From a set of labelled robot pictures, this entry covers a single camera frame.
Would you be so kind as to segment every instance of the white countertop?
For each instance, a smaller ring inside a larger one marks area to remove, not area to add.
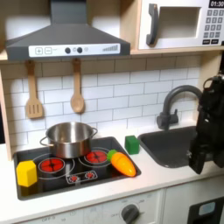
[[[194,122],[182,124],[194,125]],[[139,136],[144,132],[157,131],[155,127],[111,131],[100,133],[98,137],[114,136],[124,146],[126,135]],[[197,179],[223,175],[213,162],[207,162],[201,175],[197,175],[188,166],[178,169],[164,168],[141,148],[138,155],[131,156],[142,174],[136,178],[126,178],[101,185],[94,185],[69,192],[57,193],[38,199],[18,200],[13,161],[7,161],[5,145],[0,146],[0,223],[28,221],[50,214],[90,206],[107,200],[115,200],[132,194],[153,191],[167,186],[174,186]]]

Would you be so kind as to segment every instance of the yellow block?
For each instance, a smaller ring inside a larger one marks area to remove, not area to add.
[[[33,161],[20,162],[17,166],[17,183],[20,186],[32,186],[38,182],[37,167]]]

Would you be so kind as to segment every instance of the sink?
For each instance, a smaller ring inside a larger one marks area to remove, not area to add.
[[[167,168],[188,165],[187,151],[196,135],[195,126],[142,134],[141,146],[159,164]]]

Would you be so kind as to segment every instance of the black stovetop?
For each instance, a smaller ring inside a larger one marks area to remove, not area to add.
[[[38,171],[36,184],[30,187],[17,184],[17,197],[20,200],[29,200],[127,178],[107,160],[107,153],[113,149],[127,155],[115,138],[94,139],[91,147],[89,154],[75,159],[55,157],[48,147],[15,153],[15,169],[19,162],[33,160]],[[135,167],[136,175],[140,175],[140,170],[136,165]]]

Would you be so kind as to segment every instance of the range hood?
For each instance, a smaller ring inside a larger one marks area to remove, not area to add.
[[[6,42],[9,60],[129,55],[130,43],[87,24],[87,0],[50,0],[51,25]]]

